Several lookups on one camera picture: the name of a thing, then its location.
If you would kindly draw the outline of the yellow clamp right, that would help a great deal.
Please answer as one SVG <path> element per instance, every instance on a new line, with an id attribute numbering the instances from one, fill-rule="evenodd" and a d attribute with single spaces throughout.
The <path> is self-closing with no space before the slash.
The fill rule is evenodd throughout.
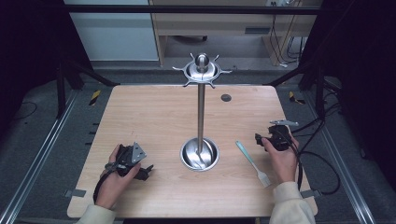
<path id="1" fill-rule="evenodd" d="M 295 97 L 293 91 L 290 91 L 290 92 L 289 92 L 289 99 L 290 99 L 290 101 L 293 102 L 293 103 L 296 103 L 296 104 L 299 104 L 299 105 L 305 105 L 305 100 L 301 100 L 301 99 L 299 100 L 299 99 L 297 99 L 297 98 Z"/>

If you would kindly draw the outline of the white cabinet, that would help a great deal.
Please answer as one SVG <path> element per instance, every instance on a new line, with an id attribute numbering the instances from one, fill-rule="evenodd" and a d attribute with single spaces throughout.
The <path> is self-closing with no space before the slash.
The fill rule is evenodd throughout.
<path id="1" fill-rule="evenodd" d="M 91 61 L 157 61 L 149 13 L 71 13 Z"/>

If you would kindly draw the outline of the black frame crossbar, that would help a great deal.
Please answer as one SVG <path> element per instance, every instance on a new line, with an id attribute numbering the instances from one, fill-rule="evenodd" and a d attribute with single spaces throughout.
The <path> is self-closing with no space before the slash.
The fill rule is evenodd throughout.
<path id="1" fill-rule="evenodd" d="M 192 13 L 192 14 L 265 14 L 318 15 L 321 7 L 234 7 L 234 6 L 138 6 L 138 5 L 64 5 L 68 12 L 81 13 Z"/>

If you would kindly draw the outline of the person's right hand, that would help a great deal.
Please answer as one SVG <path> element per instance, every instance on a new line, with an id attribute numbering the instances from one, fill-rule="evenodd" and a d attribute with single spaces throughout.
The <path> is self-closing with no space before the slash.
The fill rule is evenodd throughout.
<path id="1" fill-rule="evenodd" d="M 262 143 L 271 158 L 278 183 L 295 182 L 298 159 L 293 148 L 278 151 L 267 138 L 263 138 Z"/>

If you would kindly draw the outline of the yellow clamp left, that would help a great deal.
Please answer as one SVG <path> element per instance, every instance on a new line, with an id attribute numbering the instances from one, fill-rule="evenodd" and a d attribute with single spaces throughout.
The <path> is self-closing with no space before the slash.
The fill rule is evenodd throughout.
<path id="1" fill-rule="evenodd" d="M 89 102 L 89 105 L 95 105 L 99 95 L 100 95 L 101 91 L 100 90 L 96 90 L 93 94 L 92 94 L 92 98 Z"/>

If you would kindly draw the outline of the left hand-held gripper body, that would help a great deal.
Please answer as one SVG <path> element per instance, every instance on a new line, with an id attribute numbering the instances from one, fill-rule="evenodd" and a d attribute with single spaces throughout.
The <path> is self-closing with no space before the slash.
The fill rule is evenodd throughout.
<path id="1" fill-rule="evenodd" d="M 147 153 L 134 142 L 131 146 L 120 145 L 116 156 L 116 169 L 120 176 L 126 176 L 129 171 L 147 157 Z"/>

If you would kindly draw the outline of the light wooden desk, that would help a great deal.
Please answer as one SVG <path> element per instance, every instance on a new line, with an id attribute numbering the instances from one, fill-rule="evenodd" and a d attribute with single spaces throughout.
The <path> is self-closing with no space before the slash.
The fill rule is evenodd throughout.
<path id="1" fill-rule="evenodd" d="M 152 6 L 319 7 L 323 0 L 148 0 Z M 162 57 L 169 36 L 258 35 L 273 65 L 287 63 L 287 46 L 295 36 L 310 35 L 314 15 L 168 14 L 151 15 Z"/>

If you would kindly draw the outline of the black frame leg strut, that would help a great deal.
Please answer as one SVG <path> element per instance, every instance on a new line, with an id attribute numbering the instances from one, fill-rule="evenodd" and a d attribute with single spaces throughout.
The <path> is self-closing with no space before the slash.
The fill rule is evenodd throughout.
<path id="1" fill-rule="evenodd" d="M 313 85 L 316 85 L 316 96 L 315 96 L 315 111 L 320 119 L 325 118 L 323 90 L 324 90 L 324 74 L 321 66 L 318 63 L 307 62 L 300 63 L 297 68 L 289 71 L 286 75 L 276 78 L 275 80 L 264 83 L 264 86 L 277 87 L 283 82 L 302 75 L 298 86 L 302 91 L 309 90 Z"/>
<path id="2" fill-rule="evenodd" d="M 85 74 L 100 83 L 108 86 L 118 86 L 117 82 L 111 81 L 76 61 L 66 59 L 60 61 L 56 69 L 56 83 L 57 83 L 57 96 L 58 96 L 58 113 L 57 118 L 60 118 L 66 110 L 66 95 L 65 95 L 65 82 L 67 81 L 73 90 L 80 90 L 84 86 L 84 82 L 80 77 Z"/>

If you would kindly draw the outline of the stainless steel utensil hanging rack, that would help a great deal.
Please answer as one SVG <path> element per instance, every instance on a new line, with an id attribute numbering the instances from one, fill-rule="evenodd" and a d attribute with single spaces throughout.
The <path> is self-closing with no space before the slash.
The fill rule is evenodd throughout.
<path id="1" fill-rule="evenodd" d="M 191 61 L 182 71 L 187 83 L 197 85 L 197 136 L 187 140 L 180 149 L 182 163 L 194 172 L 204 172 L 212 169 L 219 160 L 219 147 L 210 138 L 204 137 L 205 128 L 205 87 L 207 85 L 215 88 L 213 82 L 221 74 L 230 74 L 230 71 L 222 70 L 216 63 L 219 56 L 210 60 L 205 53 L 191 54 Z"/>

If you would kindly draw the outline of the person's left hand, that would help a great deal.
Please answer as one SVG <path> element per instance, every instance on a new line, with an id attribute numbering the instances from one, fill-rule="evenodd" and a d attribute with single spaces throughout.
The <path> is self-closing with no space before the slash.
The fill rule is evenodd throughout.
<path id="1" fill-rule="evenodd" d="M 138 163 L 125 176 L 119 176 L 117 172 L 109 174 L 99 188 L 94 204 L 111 210 L 138 173 L 140 166 Z"/>

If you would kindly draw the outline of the grey table edge bracket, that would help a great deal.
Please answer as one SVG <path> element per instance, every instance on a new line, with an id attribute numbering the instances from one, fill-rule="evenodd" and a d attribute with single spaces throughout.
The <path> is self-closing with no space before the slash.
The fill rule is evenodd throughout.
<path id="1" fill-rule="evenodd" d="M 318 189 L 309 189 L 309 190 L 301 191 L 301 195 L 304 199 L 310 197 L 317 198 L 320 197 L 322 193 Z"/>
<path id="2" fill-rule="evenodd" d="M 67 189 L 64 192 L 64 196 L 67 198 L 72 198 L 72 197 L 80 197 L 83 198 L 86 194 L 85 190 L 82 189 Z"/>

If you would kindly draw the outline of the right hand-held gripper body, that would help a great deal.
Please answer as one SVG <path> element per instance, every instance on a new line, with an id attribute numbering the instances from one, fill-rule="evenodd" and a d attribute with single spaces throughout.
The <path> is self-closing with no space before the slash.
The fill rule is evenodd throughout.
<path id="1" fill-rule="evenodd" d="M 298 126 L 299 123 L 286 119 L 271 120 L 270 123 L 271 126 L 268 128 L 268 132 L 271 134 L 271 137 L 269 141 L 273 147 L 278 151 L 289 149 L 292 144 L 289 126 Z"/>

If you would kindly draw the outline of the aluminium floor rail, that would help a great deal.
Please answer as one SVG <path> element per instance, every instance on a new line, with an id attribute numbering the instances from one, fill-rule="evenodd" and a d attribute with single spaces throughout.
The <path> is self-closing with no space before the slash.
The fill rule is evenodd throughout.
<path id="1" fill-rule="evenodd" d="M 0 215 L 0 224 L 13 224 L 16 220 L 22 206 L 24 205 L 34 183 L 36 182 L 47 160 L 47 157 L 51 153 L 53 146 L 58 139 L 58 136 L 64 128 L 64 125 L 75 105 L 78 95 L 79 91 L 70 92 L 70 96 L 66 101 L 64 112 L 62 112 L 60 117 L 54 121 L 49 133 L 45 138 L 45 141 L 41 145 L 41 148 L 38 150 L 35 159 L 31 163 L 26 174 L 24 175 L 23 180 L 19 184 L 12 199 L 7 204 L 7 207 Z"/>
<path id="2" fill-rule="evenodd" d="M 329 117 L 330 113 L 334 112 L 334 109 L 331 109 L 332 105 L 335 107 L 339 106 L 334 93 L 325 93 L 322 99 L 314 97 L 311 93 L 305 93 L 304 97 L 306 98 L 307 104 L 310 106 L 310 109 L 313 111 L 316 117 L 318 116 L 318 110 L 316 109 L 316 106 L 319 103 L 324 104 L 324 118 Z M 336 146 L 331 133 L 326 126 L 326 123 L 322 125 L 319 132 L 329 154 L 331 165 L 340 177 L 340 189 L 338 191 L 345 193 L 348 199 L 348 204 L 353 209 L 360 224 L 376 224 L 375 218 L 366 201 L 364 200 L 355 178 L 347 167 L 347 163 L 342 158 L 338 147 Z"/>

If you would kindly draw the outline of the yellow clamp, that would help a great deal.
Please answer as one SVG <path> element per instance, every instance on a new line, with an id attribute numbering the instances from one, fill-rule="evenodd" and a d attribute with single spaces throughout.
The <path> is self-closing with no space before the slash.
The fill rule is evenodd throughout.
<path id="1" fill-rule="evenodd" d="M 290 99 L 290 101 L 293 102 L 293 103 L 296 103 L 296 104 L 299 104 L 299 105 L 305 105 L 305 100 L 301 100 L 301 99 L 299 100 L 299 99 L 297 99 L 297 98 L 295 97 L 293 91 L 290 91 L 290 92 L 289 92 L 289 99 Z"/>
<path id="2" fill-rule="evenodd" d="M 92 94 L 92 98 L 89 102 L 89 105 L 95 105 L 99 95 L 100 95 L 101 91 L 100 90 L 96 90 L 93 94 Z"/>

